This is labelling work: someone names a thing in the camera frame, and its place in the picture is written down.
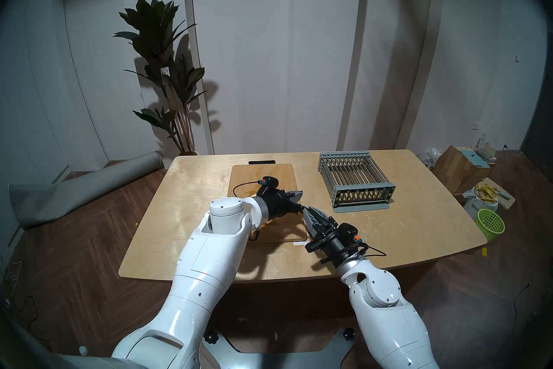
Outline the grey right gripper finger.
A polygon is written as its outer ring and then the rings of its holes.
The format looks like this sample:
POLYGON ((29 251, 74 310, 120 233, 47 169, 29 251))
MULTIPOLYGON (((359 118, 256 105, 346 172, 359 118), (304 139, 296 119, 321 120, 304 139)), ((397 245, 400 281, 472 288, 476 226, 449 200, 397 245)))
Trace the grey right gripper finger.
POLYGON ((304 211, 303 218, 309 236, 313 240, 317 239, 322 233, 322 225, 317 216, 314 215, 311 211, 304 211))
POLYGON ((304 207, 304 211, 311 211, 314 215, 317 216, 318 220, 322 225, 321 235, 326 235, 329 232, 336 230, 338 228, 338 223, 331 216, 326 215, 324 212, 315 209, 314 207, 304 207))

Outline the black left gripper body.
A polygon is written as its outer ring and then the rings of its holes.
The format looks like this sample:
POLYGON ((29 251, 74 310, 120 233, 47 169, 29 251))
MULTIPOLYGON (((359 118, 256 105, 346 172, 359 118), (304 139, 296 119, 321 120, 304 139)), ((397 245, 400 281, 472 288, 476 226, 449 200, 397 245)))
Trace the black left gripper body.
POLYGON ((267 214, 263 214, 265 221, 271 221, 287 214, 301 213, 301 205, 285 203, 285 192, 277 188, 261 188, 261 199, 265 203, 267 214))

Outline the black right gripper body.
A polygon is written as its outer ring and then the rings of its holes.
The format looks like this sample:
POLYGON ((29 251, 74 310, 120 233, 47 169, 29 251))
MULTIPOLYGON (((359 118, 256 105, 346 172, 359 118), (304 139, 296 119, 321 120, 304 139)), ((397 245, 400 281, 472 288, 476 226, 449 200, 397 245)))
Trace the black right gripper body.
POLYGON ((342 264, 353 255, 364 255, 365 243, 353 225, 339 225, 336 230, 307 243, 305 249, 308 253, 321 250, 326 256, 320 260, 321 264, 342 264))

